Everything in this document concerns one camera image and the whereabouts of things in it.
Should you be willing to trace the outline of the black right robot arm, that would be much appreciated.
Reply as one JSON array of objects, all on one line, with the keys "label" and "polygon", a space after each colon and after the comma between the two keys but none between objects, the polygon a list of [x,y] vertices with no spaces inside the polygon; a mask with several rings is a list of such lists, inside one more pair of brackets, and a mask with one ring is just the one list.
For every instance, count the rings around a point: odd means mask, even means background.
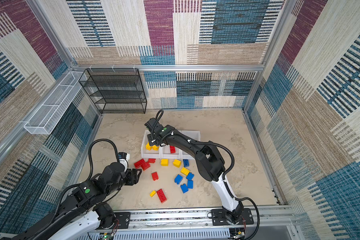
[{"label": "black right robot arm", "polygon": [[195,159],[201,177],[211,182],[217,191],[225,210],[225,219],[231,225],[238,224],[242,219],[244,206],[237,200],[227,179],[227,173],[232,170],[235,163],[232,152],[211,141],[194,140],[170,125],[164,127],[155,118],[146,122],[145,127],[150,132],[148,135],[150,145],[170,145]]}]

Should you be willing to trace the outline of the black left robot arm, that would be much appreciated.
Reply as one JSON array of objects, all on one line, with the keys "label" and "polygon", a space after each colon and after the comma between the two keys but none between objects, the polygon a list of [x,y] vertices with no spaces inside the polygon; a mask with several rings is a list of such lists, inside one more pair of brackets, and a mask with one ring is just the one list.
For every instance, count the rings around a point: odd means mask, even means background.
[{"label": "black left robot arm", "polygon": [[98,228],[116,227],[120,220],[105,199],[110,194],[117,195],[123,186],[137,184],[141,173],[140,169],[127,169],[118,162],[110,164],[103,173],[78,184],[58,205],[57,213],[48,214],[13,238],[15,240],[69,239]]}]

